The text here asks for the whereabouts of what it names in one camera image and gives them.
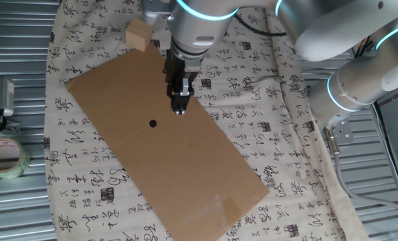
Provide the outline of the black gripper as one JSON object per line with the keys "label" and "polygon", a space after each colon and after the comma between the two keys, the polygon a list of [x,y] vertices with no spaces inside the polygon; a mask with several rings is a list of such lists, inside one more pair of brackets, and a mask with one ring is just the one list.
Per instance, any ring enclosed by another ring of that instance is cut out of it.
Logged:
{"label": "black gripper", "polygon": [[198,75],[202,61],[200,56],[184,56],[175,50],[167,50],[165,82],[167,95],[171,99],[171,110],[175,114],[185,114],[190,97],[194,94],[192,82]]}

